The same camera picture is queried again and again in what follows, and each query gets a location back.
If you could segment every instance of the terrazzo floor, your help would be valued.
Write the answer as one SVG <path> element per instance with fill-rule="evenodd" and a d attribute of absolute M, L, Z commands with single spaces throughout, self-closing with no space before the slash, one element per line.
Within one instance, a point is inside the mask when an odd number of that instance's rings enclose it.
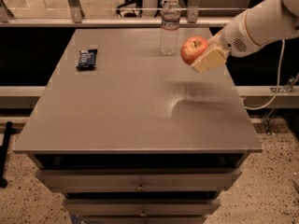
<path fill-rule="evenodd" d="M 27 118 L 0 118 L 0 123 L 8 120 L 19 127 Z M 263 152 L 251 154 L 243 163 L 242 176 L 221 193 L 221 207 L 205 224 L 299 224 L 299 194 L 292 183 L 299 180 L 298 136 L 281 117 L 271 121 L 272 135 L 264 132 L 260 119 L 251 121 Z M 11 151 L 18 136 L 11 137 L 7 154 L 8 186 L 0 189 L 0 223 L 70 224 L 62 206 L 64 197 L 35 178 L 37 169 L 28 157 Z"/>

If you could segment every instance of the plastic bottle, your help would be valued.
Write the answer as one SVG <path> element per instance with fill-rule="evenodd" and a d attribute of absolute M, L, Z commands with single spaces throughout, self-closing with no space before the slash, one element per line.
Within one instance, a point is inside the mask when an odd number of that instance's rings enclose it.
<path fill-rule="evenodd" d="M 174 55 L 176 53 L 180 14 L 178 0 L 168 0 L 162 10 L 160 43 L 163 55 Z"/>

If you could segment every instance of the apple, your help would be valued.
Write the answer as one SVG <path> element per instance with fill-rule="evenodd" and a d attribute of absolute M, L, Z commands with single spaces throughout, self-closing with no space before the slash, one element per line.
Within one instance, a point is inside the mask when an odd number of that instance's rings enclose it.
<path fill-rule="evenodd" d="M 208 48 L 207 40 L 201 36 L 192 36 L 188 38 L 180 49 L 181 59 L 187 63 L 192 64 L 197 57 L 202 55 Z"/>

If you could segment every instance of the black object on table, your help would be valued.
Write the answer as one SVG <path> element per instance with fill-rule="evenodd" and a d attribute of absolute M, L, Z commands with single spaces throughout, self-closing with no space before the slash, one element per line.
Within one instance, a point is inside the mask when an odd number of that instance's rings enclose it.
<path fill-rule="evenodd" d="M 9 139 L 10 136 L 14 133 L 15 130 L 12 128 L 12 122 L 7 122 L 3 143 L 2 146 L 0 146 L 0 187 L 2 189 L 7 187 L 7 180 L 3 178 L 3 173 L 5 169 L 6 158 L 7 158 Z"/>

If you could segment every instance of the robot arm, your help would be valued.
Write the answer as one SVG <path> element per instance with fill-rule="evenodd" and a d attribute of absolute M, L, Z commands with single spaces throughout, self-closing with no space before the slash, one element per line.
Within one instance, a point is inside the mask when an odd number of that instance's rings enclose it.
<path fill-rule="evenodd" d="M 213 36 L 210 48 L 192 67 L 199 72 L 208 70 L 225 63 L 228 55 L 245 57 L 272 42 L 296 37 L 299 37 L 299 0 L 264 0 L 233 18 Z"/>

